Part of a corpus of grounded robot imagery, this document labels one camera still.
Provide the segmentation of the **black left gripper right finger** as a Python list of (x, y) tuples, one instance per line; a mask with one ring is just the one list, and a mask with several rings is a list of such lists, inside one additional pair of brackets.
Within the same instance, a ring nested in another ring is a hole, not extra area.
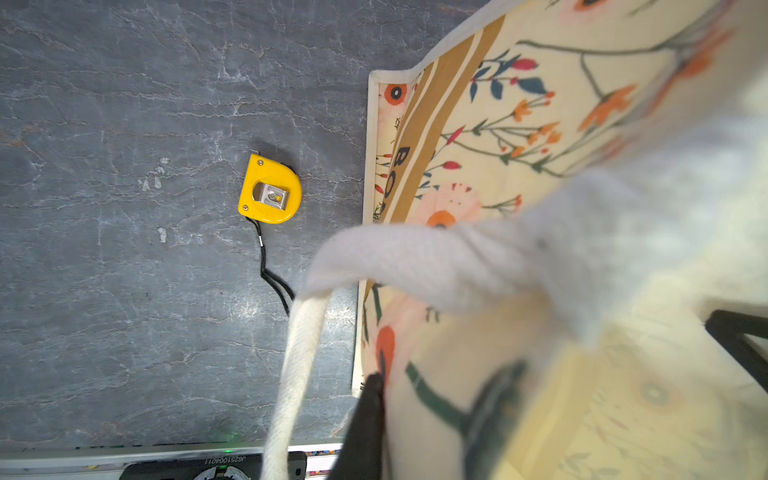
[(767, 391), (767, 319), (745, 313), (715, 310), (705, 322), (711, 337)]

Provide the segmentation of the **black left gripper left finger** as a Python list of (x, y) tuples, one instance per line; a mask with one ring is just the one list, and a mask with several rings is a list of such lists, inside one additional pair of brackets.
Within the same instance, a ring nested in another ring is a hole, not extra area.
[(380, 480), (384, 439), (384, 377), (370, 375), (358, 400), (329, 480)]

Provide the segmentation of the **cream floral tote bag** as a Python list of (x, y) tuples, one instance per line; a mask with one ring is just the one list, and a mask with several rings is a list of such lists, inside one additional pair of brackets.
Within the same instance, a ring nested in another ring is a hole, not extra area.
[(366, 218), (293, 304), (262, 477), (334, 290), (385, 479), (763, 479), (767, 391), (711, 337), (767, 315), (767, 5), (493, 1), (369, 78)]

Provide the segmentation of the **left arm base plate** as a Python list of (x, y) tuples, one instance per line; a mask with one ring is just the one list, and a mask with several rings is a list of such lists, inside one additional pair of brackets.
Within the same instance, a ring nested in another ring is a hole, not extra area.
[(153, 461), (129, 465), (120, 480), (249, 480), (259, 479), (262, 467), (261, 454)]

